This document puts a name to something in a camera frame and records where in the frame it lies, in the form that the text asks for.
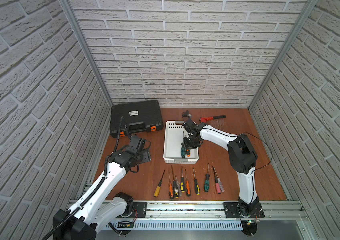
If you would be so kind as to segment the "yellow handle screwdriver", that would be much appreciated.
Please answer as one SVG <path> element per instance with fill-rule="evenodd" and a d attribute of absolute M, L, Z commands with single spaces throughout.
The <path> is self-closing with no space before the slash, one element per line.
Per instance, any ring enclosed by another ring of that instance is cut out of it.
<path fill-rule="evenodd" d="M 154 191 L 153 196 L 154 196 L 155 198 L 157 198 L 157 197 L 159 196 L 164 173 L 165 173 L 165 170 L 163 171 L 162 176 L 161 176 L 161 179 L 160 179 L 160 181 L 159 181 L 159 183 L 158 183 L 158 185 L 157 185 L 157 187 L 156 187 L 156 189 L 155 189 L 155 191 Z"/>

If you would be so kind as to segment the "green handle screwdriver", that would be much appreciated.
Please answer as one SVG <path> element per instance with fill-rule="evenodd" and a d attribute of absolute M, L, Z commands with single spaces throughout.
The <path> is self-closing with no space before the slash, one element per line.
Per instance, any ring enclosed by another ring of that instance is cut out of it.
<path fill-rule="evenodd" d="M 208 193 L 210 190 L 210 164 L 207 167 L 207 173 L 205 175 L 204 191 Z"/>

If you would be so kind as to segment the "green black screwdriver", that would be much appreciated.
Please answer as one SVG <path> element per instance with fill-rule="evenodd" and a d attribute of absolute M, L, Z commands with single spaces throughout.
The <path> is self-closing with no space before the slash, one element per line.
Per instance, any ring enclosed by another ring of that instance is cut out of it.
<path fill-rule="evenodd" d="M 185 141 L 184 141 L 184 137 L 183 137 L 183 141 L 181 143 L 181 156 L 184 159 L 186 157 L 186 147 L 185 147 Z"/>

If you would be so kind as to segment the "pink handle screwdriver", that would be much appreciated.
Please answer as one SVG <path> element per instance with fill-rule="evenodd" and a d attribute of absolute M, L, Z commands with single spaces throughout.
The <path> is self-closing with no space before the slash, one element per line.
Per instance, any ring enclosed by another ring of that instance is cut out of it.
<path fill-rule="evenodd" d="M 222 191 L 221 191 L 221 188 L 220 188 L 220 185 L 219 185 L 218 175 L 217 175 L 215 167 L 213 167 L 213 171 L 214 171 L 214 177 L 215 177 L 216 191 L 217 191 L 218 194 L 221 194 Z"/>

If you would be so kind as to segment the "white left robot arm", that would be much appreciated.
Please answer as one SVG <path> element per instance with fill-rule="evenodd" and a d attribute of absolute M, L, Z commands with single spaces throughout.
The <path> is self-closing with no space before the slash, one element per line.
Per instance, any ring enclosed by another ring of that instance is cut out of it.
<path fill-rule="evenodd" d="M 132 136 L 128 145 L 115 150 L 105 160 L 102 174 L 88 191 L 66 211 L 53 217 L 53 228 L 44 236 L 47 240 L 94 240 L 116 217 L 137 218 L 133 197 L 118 193 L 106 206 L 102 203 L 116 184 L 134 167 L 151 160 L 147 140 Z"/>

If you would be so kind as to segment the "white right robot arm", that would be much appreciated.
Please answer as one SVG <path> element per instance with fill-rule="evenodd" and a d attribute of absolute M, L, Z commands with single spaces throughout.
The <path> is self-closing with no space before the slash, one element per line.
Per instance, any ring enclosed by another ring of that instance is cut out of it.
<path fill-rule="evenodd" d="M 191 114 L 182 114 L 183 127 L 187 131 L 183 147 L 185 151 L 197 149 L 204 140 L 210 141 L 228 151 L 230 165 L 238 174 L 240 195 L 237 211 L 243 218 L 255 215 L 263 218 L 258 194 L 255 186 L 255 171 L 258 155 L 247 134 L 234 135 L 218 130 L 206 123 L 195 123 Z"/>

